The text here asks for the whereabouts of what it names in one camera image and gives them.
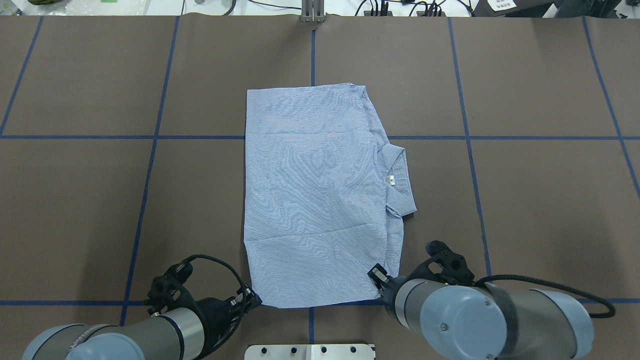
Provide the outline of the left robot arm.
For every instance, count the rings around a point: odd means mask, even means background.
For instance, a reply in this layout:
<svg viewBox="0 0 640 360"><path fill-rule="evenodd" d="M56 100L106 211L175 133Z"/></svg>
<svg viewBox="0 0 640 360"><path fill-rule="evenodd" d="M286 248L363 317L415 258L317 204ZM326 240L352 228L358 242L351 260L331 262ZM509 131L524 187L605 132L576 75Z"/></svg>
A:
<svg viewBox="0 0 640 360"><path fill-rule="evenodd" d="M225 300L195 300L187 291L148 299L150 317L132 325L54 326L39 333L23 360L201 360L236 332L262 300L243 286Z"/></svg>

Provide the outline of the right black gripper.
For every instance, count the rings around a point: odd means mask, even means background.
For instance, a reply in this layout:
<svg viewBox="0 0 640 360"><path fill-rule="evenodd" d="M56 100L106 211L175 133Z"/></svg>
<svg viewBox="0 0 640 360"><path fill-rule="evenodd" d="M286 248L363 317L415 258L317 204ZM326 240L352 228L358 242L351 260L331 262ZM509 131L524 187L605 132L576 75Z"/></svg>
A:
<svg viewBox="0 0 640 360"><path fill-rule="evenodd" d="M416 278L415 272L412 271L407 276L391 276L381 264L377 263L370 269L370 271L367 272L367 276L373 282L375 287L377 287L377 290L382 297L386 312L390 316L405 316L409 290L407 290L406 294L403 295L401 295L400 292L402 286Z"/></svg>

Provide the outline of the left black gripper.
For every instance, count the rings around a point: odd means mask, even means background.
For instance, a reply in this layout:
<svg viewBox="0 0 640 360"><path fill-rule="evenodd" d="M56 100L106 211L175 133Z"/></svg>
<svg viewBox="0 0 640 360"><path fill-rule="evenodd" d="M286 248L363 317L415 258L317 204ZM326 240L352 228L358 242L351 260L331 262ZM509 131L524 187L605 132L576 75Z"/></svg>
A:
<svg viewBox="0 0 640 360"><path fill-rule="evenodd" d="M238 330L240 323L253 309L263 303L251 287L238 290L236 296L226 300L213 297L198 301L199 314L203 315L201 323L205 342L199 358L206 358L222 347Z"/></svg>

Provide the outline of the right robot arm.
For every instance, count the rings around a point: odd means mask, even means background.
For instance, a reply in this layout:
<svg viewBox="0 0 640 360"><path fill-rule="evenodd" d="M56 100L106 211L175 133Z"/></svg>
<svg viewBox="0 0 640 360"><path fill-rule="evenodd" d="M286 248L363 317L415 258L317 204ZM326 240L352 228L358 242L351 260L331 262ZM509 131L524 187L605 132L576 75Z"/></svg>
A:
<svg viewBox="0 0 640 360"><path fill-rule="evenodd" d="M585 307L564 292L454 285L368 272L388 314L448 360L579 360L593 348Z"/></svg>

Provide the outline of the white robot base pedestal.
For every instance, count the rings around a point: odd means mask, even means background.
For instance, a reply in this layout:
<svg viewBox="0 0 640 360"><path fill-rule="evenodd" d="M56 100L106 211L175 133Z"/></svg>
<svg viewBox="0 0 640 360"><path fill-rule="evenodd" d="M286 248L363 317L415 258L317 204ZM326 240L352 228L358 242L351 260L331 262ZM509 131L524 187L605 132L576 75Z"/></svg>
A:
<svg viewBox="0 0 640 360"><path fill-rule="evenodd" d="M249 346L245 360L375 360L374 344L256 344Z"/></svg>

